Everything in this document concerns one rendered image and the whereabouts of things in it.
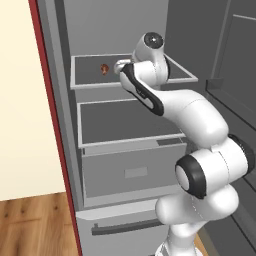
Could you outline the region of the grey freezer drawer front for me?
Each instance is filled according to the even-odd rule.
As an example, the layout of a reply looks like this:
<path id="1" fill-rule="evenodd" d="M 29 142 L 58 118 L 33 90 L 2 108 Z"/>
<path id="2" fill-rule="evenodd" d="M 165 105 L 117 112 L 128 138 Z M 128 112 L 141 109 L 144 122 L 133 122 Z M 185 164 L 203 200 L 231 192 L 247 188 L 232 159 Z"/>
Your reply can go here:
<path id="1" fill-rule="evenodd" d="M 100 236 L 91 228 L 157 219 L 155 204 L 153 199 L 77 212 L 82 256 L 153 256 L 167 236 L 166 225 Z"/>

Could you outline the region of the grey fridge crisper drawer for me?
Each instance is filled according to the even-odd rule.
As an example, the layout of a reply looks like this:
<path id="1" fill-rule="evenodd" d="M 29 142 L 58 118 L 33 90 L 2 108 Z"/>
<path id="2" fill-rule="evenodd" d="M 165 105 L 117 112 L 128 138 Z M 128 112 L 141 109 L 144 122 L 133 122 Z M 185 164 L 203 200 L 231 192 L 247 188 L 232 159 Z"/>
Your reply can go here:
<path id="1" fill-rule="evenodd" d="M 84 207 L 147 199 L 176 191 L 174 167 L 185 152 L 186 144 L 173 138 L 107 151 L 94 149 L 84 154 Z"/>

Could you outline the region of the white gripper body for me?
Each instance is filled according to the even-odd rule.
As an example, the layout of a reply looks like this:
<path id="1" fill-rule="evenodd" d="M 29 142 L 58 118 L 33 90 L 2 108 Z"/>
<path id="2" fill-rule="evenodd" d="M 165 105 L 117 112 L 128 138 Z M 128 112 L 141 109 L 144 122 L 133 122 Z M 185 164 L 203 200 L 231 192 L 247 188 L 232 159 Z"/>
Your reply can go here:
<path id="1" fill-rule="evenodd" d="M 114 73 L 115 74 L 119 74 L 120 71 L 123 69 L 123 67 L 126 65 L 126 64 L 130 64 L 131 63 L 131 60 L 130 59 L 121 59 L 121 60 L 118 60 L 115 64 L 114 64 Z"/>

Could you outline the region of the dark grey door bin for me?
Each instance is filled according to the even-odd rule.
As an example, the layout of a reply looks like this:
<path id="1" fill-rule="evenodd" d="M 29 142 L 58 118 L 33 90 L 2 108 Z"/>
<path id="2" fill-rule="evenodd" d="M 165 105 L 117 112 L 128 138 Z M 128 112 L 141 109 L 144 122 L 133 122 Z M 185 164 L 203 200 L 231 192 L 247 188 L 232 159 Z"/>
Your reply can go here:
<path id="1" fill-rule="evenodd" d="M 211 97 L 256 131 L 256 114 L 224 91 L 222 78 L 207 79 L 205 90 Z"/>

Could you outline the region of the grey open fridge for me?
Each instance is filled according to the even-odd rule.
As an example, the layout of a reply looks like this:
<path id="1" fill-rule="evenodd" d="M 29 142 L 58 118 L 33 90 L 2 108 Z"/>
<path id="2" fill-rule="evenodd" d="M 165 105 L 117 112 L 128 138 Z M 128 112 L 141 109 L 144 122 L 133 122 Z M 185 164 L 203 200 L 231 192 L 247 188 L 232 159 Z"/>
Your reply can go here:
<path id="1" fill-rule="evenodd" d="M 76 213 L 84 210 L 157 199 L 84 207 L 84 154 L 135 147 L 133 140 L 80 148 L 77 104 L 135 99 L 120 87 L 70 88 L 71 57 L 77 55 L 130 54 L 146 32 L 165 34 L 169 0 L 29 0 L 41 58 L 47 96 L 62 165 L 68 204 L 79 256 L 82 247 Z"/>

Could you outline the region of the dark grey fridge door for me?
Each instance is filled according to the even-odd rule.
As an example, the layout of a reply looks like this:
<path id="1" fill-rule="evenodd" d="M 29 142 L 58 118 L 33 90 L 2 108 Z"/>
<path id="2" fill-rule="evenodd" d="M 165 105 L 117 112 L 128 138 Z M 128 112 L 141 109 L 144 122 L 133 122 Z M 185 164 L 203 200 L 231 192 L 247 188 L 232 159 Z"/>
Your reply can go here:
<path id="1" fill-rule="evenodd" d="M 256 0 L 169 0 L 165 40 L 166 53 L 197 76 L 189 87 L 206 96 L 256 158 L 256 131 L 205 90 L 207 79 L 222 78 L 224 91 L 256 114 Z M 209 256 L 256 256 L 256 167 L 232 186 L 238 209 L 206 224 L 200 237 Z"/>

